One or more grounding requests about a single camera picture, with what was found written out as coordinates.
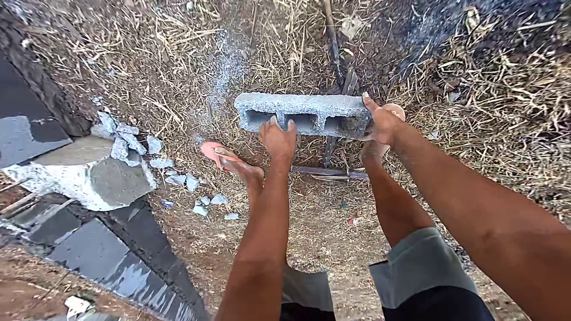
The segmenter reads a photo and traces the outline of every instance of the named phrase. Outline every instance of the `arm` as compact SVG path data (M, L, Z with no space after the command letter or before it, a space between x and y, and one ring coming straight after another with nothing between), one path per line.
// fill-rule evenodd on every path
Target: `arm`
M273 117L260 127L272 157L266 185L250 219L228 278L216 320L278 320L289 228L288 173L296 142L291 122L284 132Z
M571 232L551 213L444 154L364 97L389 144L473 261L534 320L569 317Z

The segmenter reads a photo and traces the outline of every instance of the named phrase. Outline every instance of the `hand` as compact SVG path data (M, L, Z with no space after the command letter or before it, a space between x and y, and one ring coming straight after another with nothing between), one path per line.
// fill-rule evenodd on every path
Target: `hand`
M284 161L288 164L293 159L293 151L295 151L297 126L293 120L289 120L287 131L283 131L275 116L270 121L260 125L260 134L258 139L262 145L268 150L273 161Z
M404 125L404 110L396 104L388 103L379 107L375 101L369 97L367 92L362 96L365 107L373 116L373 124L367 128L369 135L359 138L360 141L375 140L384 145L392 145L399 128Z

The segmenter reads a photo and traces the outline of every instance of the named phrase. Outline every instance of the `ground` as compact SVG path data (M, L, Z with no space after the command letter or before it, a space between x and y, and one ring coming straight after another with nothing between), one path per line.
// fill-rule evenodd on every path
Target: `ground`
M243 91L339 92L317 0L3 0L24 23L29 50L86 117L106 110L164 140L180 172L207 183L196 192L166 186L150 194L156 220L210 313L222 298L247 224L241 181L217 170L197 143L214 139L268 169L268 155L238 127L232 102ZM571 39L568 8L557 1L332 1L343 19L364 22L354 39L337 32L342 71L359 91L405 108L407 122L448 154L523 193L571 224ZM548 22L537 26L537 23ZM298 139L293 163L318 166L324 137ZM341 139L332 167L363 170L359 141ZM498 320L526 320L469 260L389 153L387 170L433 216ZM389 245L368 182L289 176L288 263L327 271L339 320L377 319L380 301L367 265ZM224 193L230 203L194 214L194 201ZM175 205L167 209L162 200ZM224 220L237 212L239 220Z

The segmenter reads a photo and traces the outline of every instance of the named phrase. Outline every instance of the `gray shorts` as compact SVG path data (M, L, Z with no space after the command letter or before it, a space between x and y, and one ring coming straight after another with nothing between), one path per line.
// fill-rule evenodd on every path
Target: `gray shorts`
M416 293L437 286L455 286L476 292L458 256L434 227L421 228L395 245L387 260L369 266L381 304L396 308ZM327 273L284 269L282 303L333 312Z

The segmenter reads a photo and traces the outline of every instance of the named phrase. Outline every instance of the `person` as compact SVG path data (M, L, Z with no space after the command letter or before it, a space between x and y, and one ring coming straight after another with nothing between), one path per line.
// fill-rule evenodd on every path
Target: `person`
M369 267L384 317L393 320L493 320L443 242L429 215L383 169L389 148L412 175L424 199L475 264L533 320L569 320L571 232L525 196L505 188L426 140L406 124L403 109L379 107L360 159L369 175L377 216L392 249ZM216 320L334 320L326 274L287 266L288 173L296 126L283 131L275 117L260 126L271 161L264 171L216 142L202 152L246 185L250 219Z

